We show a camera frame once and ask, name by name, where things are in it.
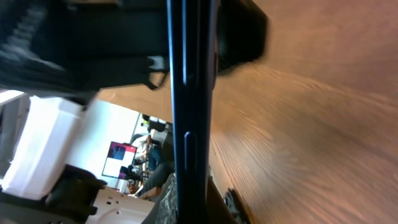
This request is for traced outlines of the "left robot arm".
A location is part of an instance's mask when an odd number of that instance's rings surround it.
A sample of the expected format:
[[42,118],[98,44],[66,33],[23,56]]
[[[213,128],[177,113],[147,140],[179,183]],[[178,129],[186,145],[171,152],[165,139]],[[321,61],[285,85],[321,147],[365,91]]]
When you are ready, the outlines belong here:
[[[11,223],[248,223],[210,179],[216,75],[259,58],[267,16],[252,1],[3,1],[1,88],[30,111],[1,184]],[[108,187],[66,156],[103,88],[170,79],[175,169],[151,202]]]

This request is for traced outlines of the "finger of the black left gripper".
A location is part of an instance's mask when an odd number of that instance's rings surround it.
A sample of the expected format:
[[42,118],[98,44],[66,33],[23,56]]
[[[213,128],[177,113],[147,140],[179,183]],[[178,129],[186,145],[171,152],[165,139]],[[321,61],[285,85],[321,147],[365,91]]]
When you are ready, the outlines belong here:
[[218,75],[264,53],[268,18],[252,0],[221,0],[218,12]]
[[78,93],[155,90],[167,71],[164,1],[1,2],[1,87]]

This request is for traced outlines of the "Samsung Galaxy smartphone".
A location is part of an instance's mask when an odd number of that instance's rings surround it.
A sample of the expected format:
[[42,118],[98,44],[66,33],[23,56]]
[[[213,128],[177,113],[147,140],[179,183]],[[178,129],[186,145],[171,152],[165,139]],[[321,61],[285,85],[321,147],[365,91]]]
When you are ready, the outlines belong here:
[[217,0],[167,0],[177,220],[206,223]]

